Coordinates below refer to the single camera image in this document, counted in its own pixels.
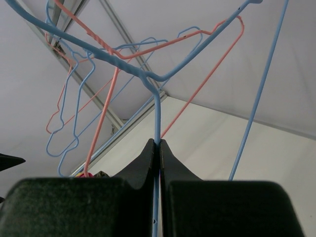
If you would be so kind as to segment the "light blue hanger orange trousers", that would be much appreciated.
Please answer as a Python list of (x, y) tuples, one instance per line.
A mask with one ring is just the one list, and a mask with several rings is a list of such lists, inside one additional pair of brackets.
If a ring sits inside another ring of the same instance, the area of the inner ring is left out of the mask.
[[(181, 35), (184, 34), (185, 32), (187, 32), (187, 31), (189, 31), (189, 30), (192, 30), (192, 29), (195, 29), (195, 31), (192, 32), (192, 33), (189, 33), (189, 34), (186, 34), (186, 35), (181, 36)], [(142, 40), (141, 42), (125, 44), (125, 46), (119, 46), (118, 48), (119, 48), (119, 51), (122, 50), (122, 49), (124, 49), (124, 48), (131, 48), (131, 49), (134, 49), (134, 50), (136, 50), (136, 51), (138, 52), (138, 51), (139, 51), (139, 47), (140, 47), (141, 45), (145, 45), (145, 44), (156, 44), (156, 46), (162, 46), (163, 44), (168, 44), (168, 43), (173, 44), (173, 43), (176, 43), (176, 42), (178, 42), (178, 41), (180, 41), (180, 40), (184, 40), (184, 39), (188, 38), (189, 35), (194, 36), (194, 35), (200, 34), (200, 40), (198, 41), (198, 43), (196, 44), (196, 46), (193, 48), (193, 50), (195, 50), (195, 49), (197, 48), (197, 46), (201, 43), (202, 39), (203, 39), (202, 33), (201, 33), (200, 31), (201, 31), (201, 29), (200, 29), (199, 27), (197, 27), (197, 26), (192, 26), (192, 27), (189, 27), (189, 28), (187, 28), (187, 29), (181, 31), (181, 32), (178, 34), (177, 38), (174, 39), (174, 40), (171, 40), (171, 41), (168, 41), (168, 40), (166, 40), (166, 39), (156, 39), (156, 38), (154, 38), (154, 37), (149, 37), (149, 38), (146, 38), (146, 39)], [(150, 57), (152, 56), (152, 54), (154, 53), (155, 50), (157, 50), (157, 49), (153, 49), (153, 50), (150, 51), (150, 55), (149, 55), (149, 56), (147, 57), (147, 59), (141, 64), (141, 66), (140, 66), (138, 69), (143, 69), (145, 63), (150, 59)], [(133, 78), (135, 78), (135, 76), (132, 76), (132, 77), (124, 84), (124, 86), (121, 87), (119, 91), (117, 91), (117, 93), (116, 93), (114, 96), (111, 96), (111, 100), (110, 100), (109, 104), (112, 103), (112, 102), (118, 97), (118, 95), (119, 95), (119, 94), (129, 85), (129, 83), (133, 80)], [(167, 79), (161, 86), (159, 86), (159, 88), (157, 89), (158, 92), (160, 92), (160, 91), (162, 90), (163, 86), (164, 86), (168, 81), (169, 81), (169, 79)], [(142, 107), (141, 107), (129, 120), (127, 120), (126, 123), (124, 123), (124, 124), (122, 125), (122, 127), (118, 128), (118, 130), (117, 130), (115, 133), (113, 133), (113, 134), (111, 135), (111, 137), (110, 137), (94, 154), (92, 154), (90, 161), (92, 161), (93, 159), (95, 159), (95, 157), (96, 157), (97, 154), (101, 153), (105, 148), (107, 148), (107, 147), (109, 146), (109, 144), (111, 144), (112, 141), (114, 141), (114, 139), (118, 137), (119, 133), (122, 132), (123, 130), (125, 130), (125, 129), (127, 128), (127, 125), (130, 124), (130, 122), (132, 121), (132, 119), (134, 119), (134, 118), (151, 102), (151, 100), (153, 99), (153, 97), (154, 97), (154, 96), (151, 96), (151, 97), (147, 100), (147, 102), (145, 102), (145, 103), (142, 105)], [(83, 134), (83, 132), (85, 132), (85, 130), (86, 130), (98, 117), (101, 116), (102, 111), (79, 133), (79, 135), (69, 144), (69, 146), (68, 146), (67, 148), (65, 148), (64, 152), (62, 153), (62, 156), (61, 156), (60, 162), (59, 162), (59, 164), (58, 164), (58, 167), (57, 167), (57, 173), (58, 173), (58, 175), (59, 175), (60, 177), (68, 177), (68, 175), (63, 175), (63, 174), (61, 173), (61, 166), (62, 166), (62, 164), (63, 164), (63, 161), (64, 161), (64, 159), (65, 159), (67, 153), (70, 152), (70, 151), (72, 151), (72, 150), (74, 150), (74, 149), (79, 145), (79, 136), (80, 136), (81, 134)]]

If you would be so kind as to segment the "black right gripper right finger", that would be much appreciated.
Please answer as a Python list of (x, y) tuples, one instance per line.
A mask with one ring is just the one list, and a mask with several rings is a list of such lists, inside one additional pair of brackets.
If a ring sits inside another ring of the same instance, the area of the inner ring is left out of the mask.
[(286, 191), (270, 181), (204, 181), (160, 148), (165, 237), (301, 237)]

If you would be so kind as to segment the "light blue hanger magenta trousers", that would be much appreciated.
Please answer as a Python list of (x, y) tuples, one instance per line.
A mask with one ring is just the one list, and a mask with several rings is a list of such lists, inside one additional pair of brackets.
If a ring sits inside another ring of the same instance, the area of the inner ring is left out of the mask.
[[(158, 147), (158, 145), (160, 144), (160, 136), (161, 136), (161, 104), (160, 104), (160, 95), (159, 95), (159, 91), (158, 89), (156, 89), (153, 84), (151, 84), (147, 78), (151, 78), (155, 81), (160, 81), (160, 82), (166, 82), (168, 81), (172, 76), (174, 76), (176, 73), (178, 73), (181, 69), (183, 69), (190, 61), (192, 61), (201, 51), (203, 51), (229, 24), (231, 24), (231, 22), (239, 17), (239, 14), (251, 3), (253, 4), (260, 4), (262, 2), (262, 0), (246, 0), (227, 20), (224, 20), (223, 23), (220, 23), (220, 25), (222, 26), (216, 26), (215, 27), (215, 31), (213, 33), (210, 33), (210, 36), (201, 44), (197, 44), (197, 46), (192, 50), (192, 52), (178, 65), (176, 66), (173, 70), (171, 70), (169, 73), (167, 73), (166, 75), (164, 76), (158, 76), (156, 75), (155, 73), (153, 72), (145, 72), (145, 71), (142, 71), (140, 68), (137, 68), (137, 67), (134, 67), (132, 65), (129, 65), (127, 62), (125, 62), (123, 60), (123, 58), (120, 58), (120, 57), (115, 57), (113, 56), (114, 54), (114, 49), (111, 49), (109, 48), (109, 46), (106, 45), (105, 42), (103, 42), (95, 33), (93, 32), (90, 32), (89, 34), (91, 34), (91, 36), (101, 44), (101, 46), (103, 46), (104, 48), (106, 48), (107, 51), (109, 51), (110, 53), (107, 53), (107, 52), (104, 52), (103, 50), (101, 49), (98, 49), (97, 47), (94, 47), (76, 37), (73, 37), (59, 29), (56, 28), (56, 26), (54, 26), (54, 24), (52, 24), (51, 22), (50, 23), (46, 23), (46, 22), (43, 22), (37, 18), (35, 18), (33, 15), (31, 15), (30, 13), (28, 13), (23, 7), (21, 7), (21, 5), (16, 1), (16, 0), (5, 0), (5, 2), (16, 12), (18, 13), (22, 18), (24, 18), (26, 21), (28, 21), (29, 23), (49, 32), (50, 34), (52, 34), (52, 36), (57, 36), (59, 38), (63, 38), (64, 40), (67, 40), (69, 42), (72, 42), (73, 44), (76, 44), (82, 48), (84, 48), (86, 51), (87, 51), (87, 59), (89, 61), (91, 61), (91, 58), (89, 57), (90, 54), (94, 54), (94, 56), (96, 56), (97, 59), (99, 60), (103, 60), (105, 62), (108, 62), (114, 66), (116, 66), (116, 69), (115, 69), (115, 73), (114, 73), (114, 79), (117, 79), (117, 74), (119, 72), (119, 69), (128, 73), (128, 74), (131, 74), (135, 77), (138, 77), (143, 85), (152, 93), (152, 97), (154, 99), (154, 106), (155, 106), (155, 129), (154, 129), (154, 148), (156, 149)], [(248, 121), (248, 124), (247, 124), (247, 127), (246, 127), (246, 130), (245, 130), (245, 133), (244, 133), (244, 136), (243, 136), (243, 139), (242, 139), (242, 142), (241, 142), (241, 145), (240, 145), (240, 148), (239, 148), (239, 151), (238, 151), (238, 154), (237, 154), (237, 157), (235, 159), (235, 162), (234, 162), (234, 165), (232, 167), (232, 170), (231, 170), (231, 173), (230, 173), (230, 176), (229, 176), (229, 180), (232, 180), (234, 175), (235, 175), (235, 172), (236, 172), (236, 169), (237, 169), (237, 166), (238, 166), (238, 163), (239, 163), (239, 160), (240, 160), (240, 157), (241, 157), (241, 154), (242, 154), (242, 151), (243, 151), (243, 148), (244, 148), (244, 145), (246, 143), (246, 140), (247, 140), (247, 137), (249, 135), (249, 132), (250, 132), (250, 128), (251, 128), (251, 125), (253, 123), (253, 120), (254, 120), (254, 116), (255, 116), (255, 113), (256, 113), (256, 110), (257, 110), (257, 107), (258, 107), (258, 104), (259, 104), (259, 101), (260, 101), (260, 97), (261, 97), (261, 93), (263, 91), (263, 86), (265, 84), (265, 80), (266, 80), (266, 77), (267, 77), (267, 74), (268, 74), (268, 71), (269, 71), (269, 68), (270, 68), (270, 64), (271, 64), (271, 61), (272, 61), (272, 57), (273, 57), (273, 54), (274, 54), (274, 50), (275, 50), (275, 47), (276, 47), (276, 43), (277, 43), (277, 39), (278, 39), (278, 36), (279, 36), (279, 33), (280, 33), (280, 29), (281, 29), (281, 26), (282, 26), (282, 22), (283, 22), (283, 19), (284, 19), (284, 15), (285, 15), (285, 12), (286, 12), (286, 8), (288, 6), (288, 0), (285, 0), (284, 1), (284, 6), (283, 6), (283, 10), (282, 10), (282, 13), (280, 15), (280, 22), (278, 23), (277, 25), (277, 29), (276, 29), (276, 33), (275, 33), (275, 36), (274, 36), (274, 39), (273, 39), (273, 42), (272, 42), (272, 45), (271, 45), (271, 49), (270, 49), (270, 52), (269, 52), (269, 56), (268, 56), (268, 59), (267, 59), (267, 62), (266, 62), (266, 66), (265, 66), (265, 69), (264, 69), (264, 72), (263, 72), (263, 75), (262, 75), (262, 78), (261, 78), (261, 82), (260, 82), (260, 86), (258, 88), (258, 92), (257, 92), (257, 95), (255, 97), (255, 101), (254, 101), (254, 105), (253, 105), (253, 108), (251, 110), (251, 114), (250, 114), (250, 117), (249, 117), (249, 121)], [(76, 131), (76, 124), (77, 124), (77, 117), (78, 117), (78, 106), (79, 106), (79, 99), (80, 99), (80, 90), (82, 89), (83, 85), (85, 84), (85, 81), (86, 79), (88, 79), (88, 77), (90, 76), (90, 74), (88, 74), (87, 78), (85, 78), (83, 80), (83, 82), (80, 84), (79, 86), (79, 93), (78, 93), (78, 102), (77, 102), (77, 107), (76, 107), (76, 113), (75, 113), (75, 122), (74, 122), (74, 138), (75, 138), (75, 141), (76, 141), (76, 145), (71, 148), (71, 149), (68, 149), (68, 147), (62, 152), (62, 158), (60, 160), (60, 163), (58, 165), (58, 174), (62, 176), (62, 174), (60, 173), (60, 167), (63, 163), (63, 160), (67, 154), (67, 152), (73, 150), (74, 148), (77, 147), (77, 145), (79, 144), (79, 139), (78, 139), (78, 136), (76, 135), (75, 131)], [(84, 163), (85, 165), (85, 168), (83, 169), (84, 171), (84, 174), (85, 176), (88, 175), (87, 173), (87, 167), (90, 163), (90, 159), (92, 157), (92, 152), (94, 150), (94, 146), (95, 146), (95, 142), (96, 142), (96, 139), (99, 135), (99, 130), (101, 129), (101, 126), (102, 126), (102, 123), (103, 123), (103, 120), (104, 120), (104, 116), (106, 114), (106, 110), (107, 110), (107, 107), (109, 105), (109, 99), (111, 98), (111, 94), (112, 94), (112, 91), (113, 89), (110, 89), (109, 91), (109, 98), (107, 98), (106, 100), (106, 103), (104, 104), (104, 108), (103, 108), (103, 111), (102, 111), (102, 115), (100, 117), (100, 121), (99, 121), (99, 125), (97, 127), (97, 130), (96, 130), (96, 133), (95, 133), (95, 137), (94, 137), (94, 140), (91, 144), (91, 149), (88, 153), (88, 157), (87, 157), (87, 161)], [(153, 204), (153, 207), (151, 209), (151, 211), (153, 211), (153, 214), (152, 214), (152, 221), (156, 221), (155, 223), (153, 222), (151, 224), (151, 237), (157, 237), (158, 236), (158, 201), (159, 201), (159, 195), (158, 195), (158, 181), (159, 181), (159, 176), (160, 176), (160, 171), (158, 171), (158, 174), (154, 174), (154, 191), (153, 191), (153, 198), (154, 198), (154, 204)]]

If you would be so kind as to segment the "grey yellow camouflage trousers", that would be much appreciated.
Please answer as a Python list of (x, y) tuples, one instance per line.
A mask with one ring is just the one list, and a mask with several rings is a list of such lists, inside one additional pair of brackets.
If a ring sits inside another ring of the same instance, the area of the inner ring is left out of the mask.
[(103, 172), (103, 171), (99, 171), (98, 173), (96, 173), (95, 175), (93, 175), (94, 178), (110, 178), (110, 176)]

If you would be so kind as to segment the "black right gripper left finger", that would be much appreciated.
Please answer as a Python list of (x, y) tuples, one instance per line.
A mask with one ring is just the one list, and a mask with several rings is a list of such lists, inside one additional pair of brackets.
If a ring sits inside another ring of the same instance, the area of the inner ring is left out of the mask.
[(113, 177), (29, 178), (0, 209), (3, 237), (150, 237), (155, 143)]

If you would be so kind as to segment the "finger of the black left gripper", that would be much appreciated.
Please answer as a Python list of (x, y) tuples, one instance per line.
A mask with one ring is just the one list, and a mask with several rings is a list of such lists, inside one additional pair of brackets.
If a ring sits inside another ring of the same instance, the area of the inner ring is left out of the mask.
[(0, 171), (25, 163), (23, 158), (0, 154)]

